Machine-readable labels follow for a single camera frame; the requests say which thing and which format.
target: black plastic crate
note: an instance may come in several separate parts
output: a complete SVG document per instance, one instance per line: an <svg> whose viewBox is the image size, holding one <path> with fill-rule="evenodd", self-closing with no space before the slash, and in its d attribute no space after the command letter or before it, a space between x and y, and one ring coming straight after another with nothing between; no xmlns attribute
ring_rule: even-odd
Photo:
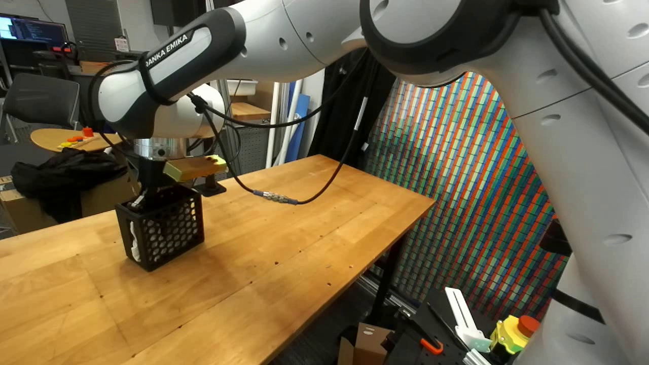
<svg viewBox="0 0 649 365"><path fill-rule="evenodd" d="M202 242L201 195L172 187L138 209L115 206L126 255L152 271Z"/></svg>

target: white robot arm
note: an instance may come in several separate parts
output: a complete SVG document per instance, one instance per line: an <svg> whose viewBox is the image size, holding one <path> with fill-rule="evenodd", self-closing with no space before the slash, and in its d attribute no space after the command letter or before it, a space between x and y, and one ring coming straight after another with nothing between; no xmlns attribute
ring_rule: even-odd
<svg viewBox="0 0 649 365"><path fill-rule="evenodd" d="M552 25L613 96L565 63ZM98 113L131 138L187 138L201 117L175 110L190 110L183 96L196 86L298 80L359 47L417 86L471 69L499 90L573 252L519 361L649 363L647 0L249 0L101 75Z"/></svg>

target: black curtain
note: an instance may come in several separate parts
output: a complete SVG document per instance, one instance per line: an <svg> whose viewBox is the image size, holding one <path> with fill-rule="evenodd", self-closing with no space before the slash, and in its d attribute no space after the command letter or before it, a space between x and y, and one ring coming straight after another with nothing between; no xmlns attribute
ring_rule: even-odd
<svg viewBox="0 0 649 365"><path fill-rule="evenodd" d="M367 50L355 50L325 71L323 113L308 154L326 154L341 160L356 122L361 101L367 107L359 133L349 150L347 165L363 169L365 143L390 97L393 75Z"/></svg>

